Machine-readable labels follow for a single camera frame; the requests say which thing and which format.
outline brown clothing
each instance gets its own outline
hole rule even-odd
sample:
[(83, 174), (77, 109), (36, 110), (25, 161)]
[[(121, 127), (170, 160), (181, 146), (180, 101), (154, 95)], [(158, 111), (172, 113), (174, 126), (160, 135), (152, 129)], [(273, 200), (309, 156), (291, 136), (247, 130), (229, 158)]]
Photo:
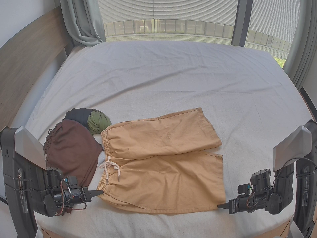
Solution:
[(201, 108), (117, 123), (101, 136), (108, 183), (104, 171), (97, 189), (114, 207), (190, 213), (225, 202), (222, 155), (203, 151), (221, 140)]
[(58, 123), (46, 145), (46, 166), (59, 168), (66, 176), (76, 176), (81, 187), (88, 187), (97, 168), (102, 146), (77, 121)]

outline dark baseboard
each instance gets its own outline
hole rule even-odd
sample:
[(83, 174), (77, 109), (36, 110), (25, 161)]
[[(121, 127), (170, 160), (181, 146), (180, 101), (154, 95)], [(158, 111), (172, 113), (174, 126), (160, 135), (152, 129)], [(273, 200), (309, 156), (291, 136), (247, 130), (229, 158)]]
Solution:
[(0, 201), (2, 201), (5, 204), (8, 204), (8, 202), (4, 198), (2, 198), (1, 196), (0, 196)]
[(317, 121), (317, 110), (316, 110), (316, 107), (314, 106), (312, 100), (310, 99), (310, 97), (308, 96), (308, 94), (306, 93), (305, 89), (302, 87), (300, 89), (300, 93), (303, 95), (303, 98), (305, 99), (308, 107), (310, 108), (310, 111), (312, 112), (314, 118), (315, 118), (315, 121)]

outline white drawstring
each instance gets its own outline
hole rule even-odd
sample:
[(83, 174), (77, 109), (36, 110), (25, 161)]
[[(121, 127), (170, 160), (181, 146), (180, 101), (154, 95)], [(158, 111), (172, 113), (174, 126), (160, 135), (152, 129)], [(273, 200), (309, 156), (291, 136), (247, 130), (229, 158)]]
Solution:
[(120, 168), (119, 165), (117, 163), (114, 163), (112, 161), (110, 161), (110, 156), (108, 155), (108, 161), (105, 161), (104, 166), (100, 166), (101, 169), (105, 168), (106, 171), (106, 175), (107, 175), (107, 184), (108, 184), (108, 178), (109, 178), (109, 174), (107, 171), (107, 168), (112, 167), (116, 170), (118, 170), (118, 181), (120, 181)]

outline green grass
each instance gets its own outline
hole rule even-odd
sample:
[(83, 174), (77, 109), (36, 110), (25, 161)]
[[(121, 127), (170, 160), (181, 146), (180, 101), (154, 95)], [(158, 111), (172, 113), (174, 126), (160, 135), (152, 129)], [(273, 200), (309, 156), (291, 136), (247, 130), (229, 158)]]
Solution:
[(286, 59), (281, 59), (281, 58), (276, 58), (276, 57), (274, 57), (274, 59), (277, 61), (277, 63), (279, 64), (279, 66), (280, 66), (281, 68), (283, 68)]

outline bed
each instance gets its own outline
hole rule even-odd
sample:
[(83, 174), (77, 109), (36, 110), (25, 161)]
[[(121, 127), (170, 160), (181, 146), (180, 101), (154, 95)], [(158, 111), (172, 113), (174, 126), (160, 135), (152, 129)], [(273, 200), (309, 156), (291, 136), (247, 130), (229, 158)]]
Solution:
[[(26, 128), (43, 144), (48, 130), (67, 111), (82, 107), (101, 110), (113, 124), (202, 107), (223, 143), (212, 151), (223, 155), (227, 201), (237, 197), (237, 186), (248, 183), (252, 173), (272, 169), (275, 145), (312, 118), (269, 53), (201, 42), (77, 46), (38, 101)], [(100, 135), (95, 138), (101, 143)], [(96, 189), (102, 172), (97, 168), (90, 190)], [(294, 208), (295, 200), (276, 216), (264, 210), (229, 215), (223, 209), (148, 215), (118, 210), (96, 197), (85, 211), (35, 216), (42, 227), (63, 237), (240, 238), (280, 226)]]

